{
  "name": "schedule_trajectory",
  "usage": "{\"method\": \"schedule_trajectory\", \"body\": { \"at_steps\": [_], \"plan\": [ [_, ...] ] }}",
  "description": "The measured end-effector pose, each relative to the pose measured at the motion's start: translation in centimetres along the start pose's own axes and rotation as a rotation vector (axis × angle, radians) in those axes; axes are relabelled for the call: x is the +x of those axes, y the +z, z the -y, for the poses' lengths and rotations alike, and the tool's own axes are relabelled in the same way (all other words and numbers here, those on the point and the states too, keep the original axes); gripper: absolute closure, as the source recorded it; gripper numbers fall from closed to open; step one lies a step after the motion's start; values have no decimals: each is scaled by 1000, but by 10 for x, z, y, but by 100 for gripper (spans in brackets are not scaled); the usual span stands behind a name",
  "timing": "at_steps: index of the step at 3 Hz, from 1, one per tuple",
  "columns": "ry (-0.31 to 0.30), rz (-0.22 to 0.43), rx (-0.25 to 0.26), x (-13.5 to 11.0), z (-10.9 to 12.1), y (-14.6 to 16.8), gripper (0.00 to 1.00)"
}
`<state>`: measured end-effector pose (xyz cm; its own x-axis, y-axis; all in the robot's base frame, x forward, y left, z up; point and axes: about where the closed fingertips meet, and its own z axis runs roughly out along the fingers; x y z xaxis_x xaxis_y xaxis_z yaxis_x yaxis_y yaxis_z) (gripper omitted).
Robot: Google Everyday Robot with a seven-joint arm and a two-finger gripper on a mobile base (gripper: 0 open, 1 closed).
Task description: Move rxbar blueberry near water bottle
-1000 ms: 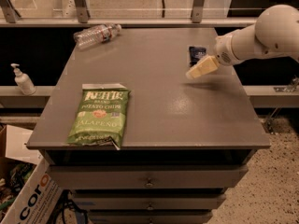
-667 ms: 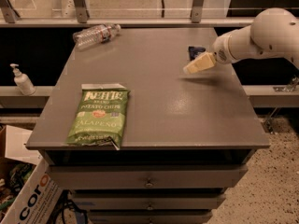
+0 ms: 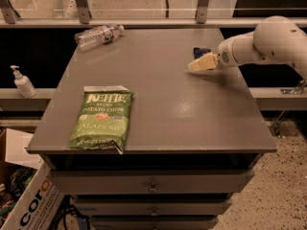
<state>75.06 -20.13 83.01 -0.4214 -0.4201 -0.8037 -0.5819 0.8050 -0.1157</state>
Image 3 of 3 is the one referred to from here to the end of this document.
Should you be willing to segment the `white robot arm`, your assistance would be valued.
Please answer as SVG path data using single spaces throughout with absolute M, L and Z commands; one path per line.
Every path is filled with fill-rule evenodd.
M 284 63 L 307 79 L 307 34 L 292 20 L 271 16 L 262 20 L 255 29 L 225 39 L 216 53 L 206 53 L 188 64 L 190 72 L 211 70 L 245 64 Z

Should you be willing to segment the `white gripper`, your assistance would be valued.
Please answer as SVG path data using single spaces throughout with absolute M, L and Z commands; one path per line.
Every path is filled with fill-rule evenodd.
M 192 72 L 215 69 L 219 63 L 224 67 L 235 67 L 238 65 L 233 56 L 233 43 L 235 37 L 230 37 L 221 42 L 217 47 L 217 55 L 207 53 L 188 64 L 188 69 Z

